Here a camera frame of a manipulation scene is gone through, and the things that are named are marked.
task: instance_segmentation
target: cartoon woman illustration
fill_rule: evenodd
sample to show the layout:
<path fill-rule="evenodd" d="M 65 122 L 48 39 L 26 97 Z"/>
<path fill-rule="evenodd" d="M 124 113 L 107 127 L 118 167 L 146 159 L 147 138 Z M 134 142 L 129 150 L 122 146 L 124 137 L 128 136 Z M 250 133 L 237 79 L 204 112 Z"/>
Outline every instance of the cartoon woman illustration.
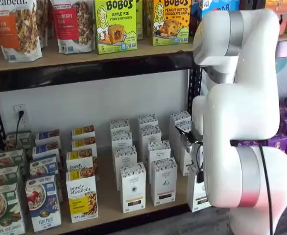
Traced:
<path fill-rule="evenodd" d="M 107 12 L 104 6 L 99 7 L 97 13 L 97 18 L 98 18 L 98 24 L 99 27 L 97 28 L 97 36 L 98 40 L 101 43 L 110 43 L 109 39 L 109 34 L 108 34 L 108 28 L 109 28 L 109 23 L 107 19 Z"/>
<path fill-rule="evenodd" d="M 153 31 L 159 30 L 160 26 L 163 26 L 165 21 L 163 13 L 164 13 L 164 6 L 161 2 L 158 2 L 158 4 L 155 7 Z"/>

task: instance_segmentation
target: electrical outlet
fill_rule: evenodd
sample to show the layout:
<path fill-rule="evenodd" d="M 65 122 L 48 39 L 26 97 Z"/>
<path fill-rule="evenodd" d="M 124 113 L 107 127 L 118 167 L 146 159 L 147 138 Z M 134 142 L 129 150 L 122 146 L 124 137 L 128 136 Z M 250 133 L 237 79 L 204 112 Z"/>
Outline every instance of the electrical outlet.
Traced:
<path fill-rule="evenodd" d="M 19 111 L 24 111 L 24 115 L 23 115 L 22 119 L 20 120 L 20 124 L 19 124 L 18 129 L 19 130 L 29 129 L 29 115 L 28 115 L 26 104 L 14 105 L 13 109 L 14 109 L 17 121 L 18 121 L 18 118 L 19 118 Z"/>

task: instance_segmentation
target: granola bag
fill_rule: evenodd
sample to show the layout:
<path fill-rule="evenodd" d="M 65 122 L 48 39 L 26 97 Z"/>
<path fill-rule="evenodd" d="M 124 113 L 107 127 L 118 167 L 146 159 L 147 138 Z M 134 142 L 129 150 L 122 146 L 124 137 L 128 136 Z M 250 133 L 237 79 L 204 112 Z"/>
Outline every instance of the granola bag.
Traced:
<path fill-rule="evenodd" d="M 59 52 L 89 52 L 95 49 L 94 1 L 51 0 Z"/>
<path fill-rule="evenodd" d="M 36 23 L 41 48 L 48 45 L 48 0 L 37 0 Z"/>
<path fill-rule="evenodd" d="M 0 45 L 9 62 L 29 62 L 42 57 L 36 7 L 36 0 L 0 1 Z"/>

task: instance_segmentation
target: wooden shelf board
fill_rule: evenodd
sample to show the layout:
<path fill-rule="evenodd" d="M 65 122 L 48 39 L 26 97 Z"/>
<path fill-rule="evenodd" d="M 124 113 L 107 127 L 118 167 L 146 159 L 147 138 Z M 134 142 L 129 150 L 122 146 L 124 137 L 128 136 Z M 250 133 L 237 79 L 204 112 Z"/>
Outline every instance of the wooden shelf board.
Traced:
<path fill-rule="evenodd" d="M 113 173 L 112 157 L 99 158 L 99 174 L 100 181 L 96 183 L 97 197 L 98 197 L 98 209 L 99 217 L 77 223 L 71 223 L 69 214 L 69 204 L 67 200 L 61 204 L 62 225 L 44 232 L 41 235 L 58 235 L 64 234 L 84 228 L 105 224 L 121 219 L 126 219 L 136 215 L 155 212 L 158 210 L 186 204 L 186 192 L 187 192 L 187 176 L 183 177 L 180 170 L 177 172 L 177 193 L 176 200 L 171 203 L 153 206 L 150 196 L 149 182 L 146 185 L 146 208 L 134 211 L 130 213 L 123 213 L 120 205 L 120 192 L 116 189 L 115 175 Z M 28 221 L 27 235 L 34 234 L 31 221 Z"/>

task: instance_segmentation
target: oat bites box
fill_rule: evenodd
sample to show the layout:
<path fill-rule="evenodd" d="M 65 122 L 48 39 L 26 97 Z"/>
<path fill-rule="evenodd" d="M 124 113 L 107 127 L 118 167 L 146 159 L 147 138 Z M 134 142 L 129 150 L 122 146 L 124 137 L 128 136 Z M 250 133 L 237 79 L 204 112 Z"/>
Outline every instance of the oat bites box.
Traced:
<path fill-rule="evenodd" d="M 135 0 L 95 0 L 99 54 L 137 49 Z"/>
<path fill-rule="evenodd" d="M 191 0 L 153 0 L 153 45 L 188 42 Z"/>

